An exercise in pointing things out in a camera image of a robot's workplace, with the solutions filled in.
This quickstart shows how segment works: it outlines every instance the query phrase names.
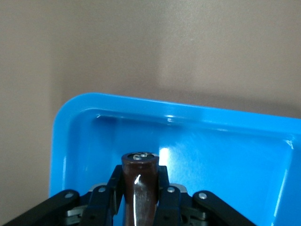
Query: blue plastic bin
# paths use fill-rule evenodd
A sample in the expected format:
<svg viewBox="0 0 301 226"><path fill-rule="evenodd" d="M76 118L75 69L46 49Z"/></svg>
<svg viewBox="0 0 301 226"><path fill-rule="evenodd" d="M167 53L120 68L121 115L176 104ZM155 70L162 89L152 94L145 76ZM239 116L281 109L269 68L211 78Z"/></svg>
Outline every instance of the blue plastic bin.
<svg viewBox="0 0 301 226"><path fill-rule="evenodd" d="M301 120L99 93L55 119L50 196L83 195L140 151L190 195L209 190L259 226L301 225Z"/></svg>

